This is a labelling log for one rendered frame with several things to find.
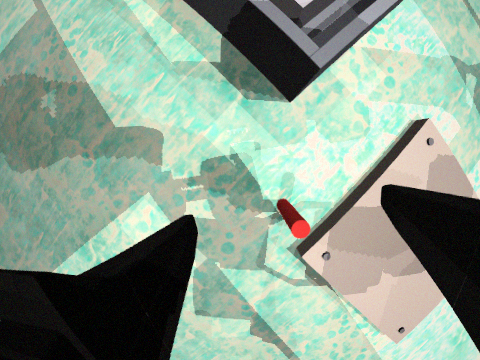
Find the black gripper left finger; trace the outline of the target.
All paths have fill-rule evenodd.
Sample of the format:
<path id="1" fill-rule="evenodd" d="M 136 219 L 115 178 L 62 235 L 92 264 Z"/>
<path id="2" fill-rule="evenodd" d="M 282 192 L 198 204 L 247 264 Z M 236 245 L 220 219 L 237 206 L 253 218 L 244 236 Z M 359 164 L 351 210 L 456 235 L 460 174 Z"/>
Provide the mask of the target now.
<path id="1" fill-rule="evenodd" d="M 0 320 L 59 331 L 85 360 L 169 360 L 197 239 L 187 215 L 80 275 L 0 269 Z"/>

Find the dark red peg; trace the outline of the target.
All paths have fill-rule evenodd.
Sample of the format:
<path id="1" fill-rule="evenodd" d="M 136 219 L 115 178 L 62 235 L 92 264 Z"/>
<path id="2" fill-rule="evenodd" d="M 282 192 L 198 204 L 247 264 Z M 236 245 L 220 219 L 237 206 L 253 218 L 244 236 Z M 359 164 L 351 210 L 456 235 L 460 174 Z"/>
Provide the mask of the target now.
<path id="1" fill-rule="evenodd" d="M 291 229 L 296 239 L 304 239 L 304 237 L 309 235 L 311 227 L 309 227 L 307 221 L 304 220 L 304 216 L 301 216 L 300 213 L 289 204 L 288 200 L 277 200 L 276 208 L 277 211 L 280 212 L 281 217 L 283 217 L 285 224 L 288 224 L 289 229 Z"/>

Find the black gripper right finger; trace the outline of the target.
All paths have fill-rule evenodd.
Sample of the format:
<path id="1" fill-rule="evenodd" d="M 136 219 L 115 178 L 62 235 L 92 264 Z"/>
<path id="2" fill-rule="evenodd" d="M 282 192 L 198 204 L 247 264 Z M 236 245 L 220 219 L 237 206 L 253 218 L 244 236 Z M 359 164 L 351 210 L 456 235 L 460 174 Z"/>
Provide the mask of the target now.
<path id="1" fill-rule="evenodd" d="M 381 208 L 480 352 L 480 199 L 383 185 Z"/>

